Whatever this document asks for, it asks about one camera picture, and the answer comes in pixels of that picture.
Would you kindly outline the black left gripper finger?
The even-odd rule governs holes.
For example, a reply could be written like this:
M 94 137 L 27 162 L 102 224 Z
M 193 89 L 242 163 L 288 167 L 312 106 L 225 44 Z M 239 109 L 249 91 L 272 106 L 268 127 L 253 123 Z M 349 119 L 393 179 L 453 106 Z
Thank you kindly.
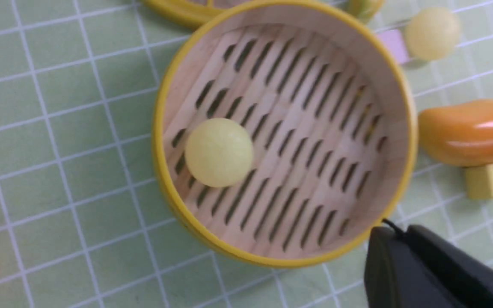
M 368 240 L 370 308 L 493 308 L 493 269 L 422 225 L 383 222 Z

